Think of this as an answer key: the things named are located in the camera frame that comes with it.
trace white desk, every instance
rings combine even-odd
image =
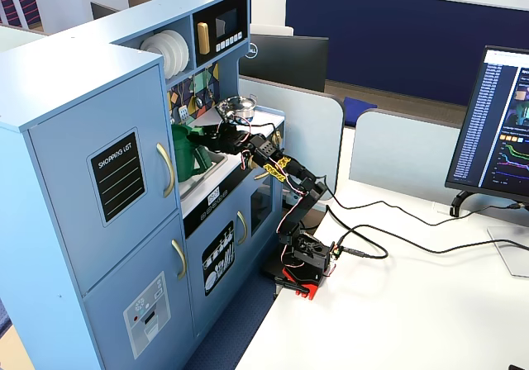
[[[353,181],[344,205],[384,199],[441,221],[432,202]],[[431,249],[488,240],[485,216],[427,227],[384,205],[333,211],[350,226],[371,224]],[[327,215],[316,237],[343,234]],[[380,261],[342,254],[313,301],[283,289],[237,369],[529,369],[529,280],[511,277],[493,244],[450,254],[422,252],[376,231],[365,234],[390,252]],[[350,235],[344,245],[373,253]]]

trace cubicle divider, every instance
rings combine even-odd
[[[255,95],[261,106],[285,113],[285,153],[336,190],[345,107],[337,97],[241,76],[241,96]],[[322,200],[331,196],[326,193]]]
[[[349,179],[450,205],[459,192],[445,187],[460,129],[413,116],[379,109],[362,114],[356,125]],[[463,208],[476,211],[512,201],[473,195]],[[488,209],[481,214],[529,226],[525,209]]]

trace yellow label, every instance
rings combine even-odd
[[[272,165],[270,164],[265,164],[263,166],[264,170],[266,170],[268,173],[270,173],[272,176],[274,176],[275,178],[277,178],[281,183],[284,182],[284,179],[286,178],[283,174],[281,174],[280,172],[278,172],[278,170],[276,168],[274,168]]]
[[[287,166],[287,164],[288,164],[289,162],[290,162],[290,158],[283,157],[282,159],[279,160],[278,165],[279,165],[281,168],[284,168],[285,166]]]

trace monitor screen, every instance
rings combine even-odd
[[[485,49],[446,186],[529,202],[529,51]]]
[[[250,53],[239,60],[239,73],[292,87],[323,92],[328,38],[252,34]]]

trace oven window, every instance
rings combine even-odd
[[[254,234],[272,212],[272,177],[268,176],[251,196],[251,233]]]
[[[217,38],[222,37],[227,33],[235,33],[239,26],[237,9],[234,8],[231,11],[224,12],[215,19],[215,24],[217,26]]]

